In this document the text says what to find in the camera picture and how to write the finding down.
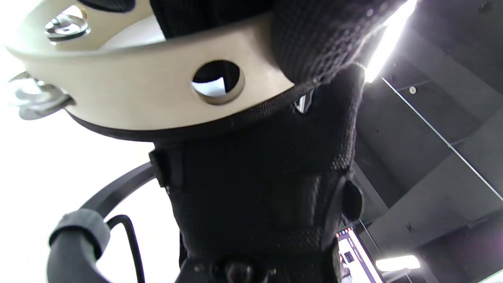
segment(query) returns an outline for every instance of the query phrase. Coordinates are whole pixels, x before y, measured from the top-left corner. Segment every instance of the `wire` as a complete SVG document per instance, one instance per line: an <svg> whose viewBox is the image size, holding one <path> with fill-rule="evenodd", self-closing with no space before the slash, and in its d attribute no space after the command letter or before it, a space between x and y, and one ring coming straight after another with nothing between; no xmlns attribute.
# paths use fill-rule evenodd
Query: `wire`
<svg viewBox="0 0 503 283"><path fill-rule="evenodd" d="M503 196L499 194L498 191L496 191L496 189L494 189L491 184L489 184L489 182L468 162L468 160L466 160L462 155L461 153L459 153L457 151L457 149L454 148L454 146L452 146L452 144L450 144L445 138L444 136L442 136L438 131L437 129L435 129L427 120L426 118L424 118L420 113L419 111L417 111L414 106L412 106L412 104L410 104L396 89L395 87L393 87L385 78L381 78L381 80L387 84L391 90L396 94L398 95L406 104L407 106L412 109L412 111L414 111L414 113L419 116L419 118L421 120L423 120L423 122L433 131L435 132L435 134L447 145L448 148L450 148L465 164L466 166L468 166L468 168L470 168L470 170L475 173L475 175L477 175L477 177L501 200L503 201Z"/></svg>
<svg viewBox="0 0 503 283"><path fill-rule="evenodd" d="M118 224L122 224L126 230L127 239L129 241L129 247L131 248L131 254L133 255L134 269L136 270L136 279L138 283L145 283L145 274L143 273L143 263L141 262L140 248L138 247L138 241L136 240L136 234L134 233L133 223L127 215L116 215L107 221L110 230L113 229Z"/></svg>

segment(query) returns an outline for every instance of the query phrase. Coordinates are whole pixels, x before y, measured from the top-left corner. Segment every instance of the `handlebar grip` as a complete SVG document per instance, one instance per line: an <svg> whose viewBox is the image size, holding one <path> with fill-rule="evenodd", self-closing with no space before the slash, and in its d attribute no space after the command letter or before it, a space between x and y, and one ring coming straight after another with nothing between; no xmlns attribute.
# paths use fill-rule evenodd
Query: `handlebar grip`
<svg viewBox="0 0 503 283"><path fill-rule="evenodd" d="M51 245L47 280L50 283L110 283L99 273L96 261L95 247L83 230L61 231Z"/></svg>

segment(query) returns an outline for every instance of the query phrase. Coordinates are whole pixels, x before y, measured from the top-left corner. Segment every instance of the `gray grip wrap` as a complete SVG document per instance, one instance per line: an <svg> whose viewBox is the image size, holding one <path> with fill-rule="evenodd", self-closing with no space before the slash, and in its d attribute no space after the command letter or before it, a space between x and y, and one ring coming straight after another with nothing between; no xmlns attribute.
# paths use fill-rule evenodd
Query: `gray grip wrap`
<svg viewBox="0 0 503 283"><path fill-rule="evenodd" d="M103 217L94 210L81 208L65 214L49 237L49 246L65 230L81 229L94 245L96 259L100 258L110 240L110 228Z"/></svg>

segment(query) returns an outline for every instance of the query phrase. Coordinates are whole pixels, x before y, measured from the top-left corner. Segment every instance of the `metal rod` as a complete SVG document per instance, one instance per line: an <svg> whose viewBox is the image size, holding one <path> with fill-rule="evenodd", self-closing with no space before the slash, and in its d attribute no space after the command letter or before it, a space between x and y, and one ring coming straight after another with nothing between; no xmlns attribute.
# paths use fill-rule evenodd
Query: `metal rod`
<svg viewBox="0 0 503 283"><path fill-rule="evenodd" d="M447 145L448 148L450 148L474 173L477 175L477 177L482 180L482 182L491 189L491 191L501 200L503 201L503 196L501 196L498 191L496 191L489 182L482 177L482 175L450 144L438 131L435 129L385 78L381 78L384 83L386 83L394 93L396 93L406 104L409 106L423 122L430 127L430 129L439 136L440 139Z"/></svg>
<svg viewBox="0 0 503 283"><path fill-rule="evenodd" d="M365 232L367 232L367 235L369 235L369 238L370 240L372 241L372 244L374 244L374 246L376 247L377 251L379 253L381 253L381 250L379 249L379 247L377 246L376 242L374 241L374 238L372 238L372 235L370 235L369 233L369 230L367 230L367 226L365 226L365 223L363 223L362 219L361 218L358 218L358 220L360 221L360 223L362 224L363 226L363 229L365 229Z"/></svg>

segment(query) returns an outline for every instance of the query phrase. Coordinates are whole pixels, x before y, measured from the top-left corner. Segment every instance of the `black handle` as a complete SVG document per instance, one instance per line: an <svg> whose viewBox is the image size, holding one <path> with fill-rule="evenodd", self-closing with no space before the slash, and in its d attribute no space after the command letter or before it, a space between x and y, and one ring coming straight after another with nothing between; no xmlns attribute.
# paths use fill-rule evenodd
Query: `black handle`
<svg viewBox="0 0 503 283"><path fill-rule="evenodd" d="M145 163L101 189L81 209L94 210L105 218L120 202L153 178L152 165ZM89 231L67 226L55 233L57 235L51 237L47 261L49 283L110 283L96 268L97 247Z"/></svg>

